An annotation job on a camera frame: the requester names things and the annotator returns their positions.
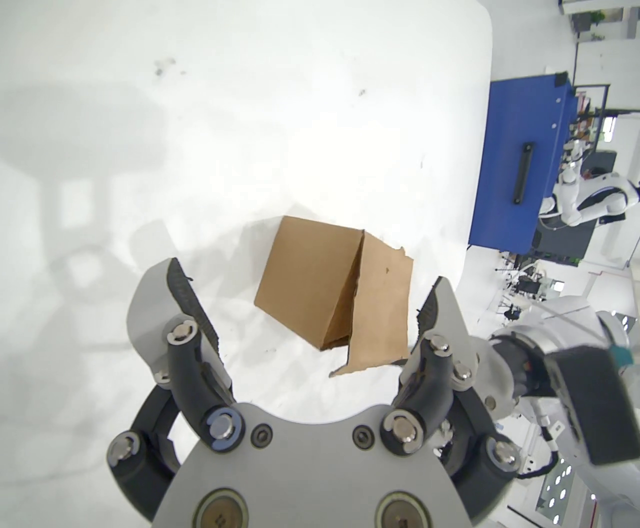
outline round metal fitting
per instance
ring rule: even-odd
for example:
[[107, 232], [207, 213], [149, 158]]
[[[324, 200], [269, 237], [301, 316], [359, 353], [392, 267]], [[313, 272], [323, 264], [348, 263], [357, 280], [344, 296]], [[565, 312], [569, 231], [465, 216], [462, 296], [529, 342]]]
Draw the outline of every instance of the round metal fitting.
[[211, 449], [218, 452], [231, 451], [244, 436], [244, 420], [233, 407], [221, 407], [214, 410], [207, 418], [209, 434], [213, 438]]
[[187, 319], [176, 326], [166, 336], [166, 340], [172, 345], [183, 345], [193, 339], [198, 333], [198, 325], [195, 321]]
[[140, 437], [133, 431], [125, 431], [116, 436], [107, 449], [107, 463], [116, 467], [119, 462], [131, 458], [140, 450]]
[[415, 440], [418, 434], [416, 427], [406, 416], [398, 416], [398, 418], [394, 420], [392, 431], [396, 439], [403, 444], [408, 444], [412, 440]]
[[453, 364], [453, 375], [457, 380], [467, 381], [471, 377], [471, 369], [465, 364], [456, 361]]
[[376, 528], [429, 528], [424, 505], [405, 492], [388, 494], [376, 509]]
[[409, 411], [391, 411], [382, 421], [382, 428], [392, 433], [395, 440], [402, 445], [405, 454], [415, 453], [422, 447], [424, 431], [420, 422]]
[[246, 528], [248, 524], [246, 502], [240, 494], [228, 489], [204, 497], [193, 517], [195, 528]]
[[157, 371], [154, 374], [154, 381], [158, 385], [166, 385], [167, 383], [169, 383], [171, 381], [171, 378], [169, 377], [169, 372], [167, 372], [164, 369], [161, 369], [161, 370]]
[[267, 447], [273, 440], [273, 429], [267, 424], [255, 426], [251, 433], [251, 443], [258, 449]]
[[353, 430], [351, 437], [353, 438], [353, 443], [356, 447], [363, 451], [371, 449], [376, 441], [373, 431], [368, 426], [357, 426]]
[[486, 452], [491, 462], [502, 471], [510, 473], [520, 468], [520, 453], [509, 442], [489, 438], [486, 441]]
[[429, 345], [436, 356], [447, 358], [451, 356], [451, 347], [447, 340], [441, 335], [434, 334], [429, 338]]
[[493, 396], [487, 396], [484, 399], [484, 406], [487, 407], [487, 409], [489, 409], [490, 411], [494, 411], [497, 405], [498, 404]]
[[226, 440], [234, 432], [234, 422], [228, 414], [217, 416], [209, 426], [209, 434], [216, 440]]

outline teal connector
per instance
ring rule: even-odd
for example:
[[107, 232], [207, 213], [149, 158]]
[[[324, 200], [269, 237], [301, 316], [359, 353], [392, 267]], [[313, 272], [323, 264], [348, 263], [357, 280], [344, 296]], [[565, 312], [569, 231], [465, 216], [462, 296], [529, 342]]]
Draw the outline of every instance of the teal connector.
[[627, 365], [633, 365], [634, 359], [631, 355], [631, 350], [623, 346], [612, 345], [609, 347], [609, 352], [613, 356], [618, 368], [626, 367]]

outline white tabletop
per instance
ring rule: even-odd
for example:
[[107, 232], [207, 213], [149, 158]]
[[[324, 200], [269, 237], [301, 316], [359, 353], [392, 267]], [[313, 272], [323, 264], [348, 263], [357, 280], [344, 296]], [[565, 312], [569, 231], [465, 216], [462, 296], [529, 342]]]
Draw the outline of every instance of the white tabletop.
[[415, 259], [415, 338], [435, 278], [463, 267], [491, 48], [475, 0], [4, 7], [0, 521], [145, 525], [104, 453], [153, 384], [124, 323], [166, 257], [238, 400], [308, 422], [389, 402], [396, 368], [329, 379], [346, 350], [253, 296], [283, 214], [365, 228]]

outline cardboard box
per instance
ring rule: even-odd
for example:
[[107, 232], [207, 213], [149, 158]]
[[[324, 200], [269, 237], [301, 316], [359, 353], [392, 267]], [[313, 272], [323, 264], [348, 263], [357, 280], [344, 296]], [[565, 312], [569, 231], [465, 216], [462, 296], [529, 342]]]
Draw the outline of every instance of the cardboard box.
[[365, 232], [285, 216], [255, 305], [320, 350], [349, 345], [346, 374], [408, 356], [413, 260]]

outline blue panel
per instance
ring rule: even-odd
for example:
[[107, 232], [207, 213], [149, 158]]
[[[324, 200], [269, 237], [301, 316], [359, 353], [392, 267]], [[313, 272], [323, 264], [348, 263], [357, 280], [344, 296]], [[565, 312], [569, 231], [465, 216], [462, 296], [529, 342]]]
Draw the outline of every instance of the blue panel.
[[[577, 101], [556, 75], [491, 83], [484, 152], [469, 243], [527, 253], [538, 211], [557, 178]], [[524, 143], [535, 143], [522, 203], [513, 203]]]
[[[570, 84], [566, 84], [566, 89], [568, 93], [564, 102], [562, 117], [560, 118], [558, 142], [556, 143], [556, 150], [553, 155], [553, 158], [558, 160], [558, 169], [560, 161], [562, 160], [562, 151], [564, 144], [569, 141], [569, 138], [571, 137], [571, 132], [569, 131], [569, 123], [574, 123], [578, 117], [578, 98], [573, 96], [573, 88]], [[551, 174], [551, 178], [549, 178], [547, 188], [545, 189], [545, 196], [551, 196], [556, 180], [557, 172], [555, 175], [553, 173]]]

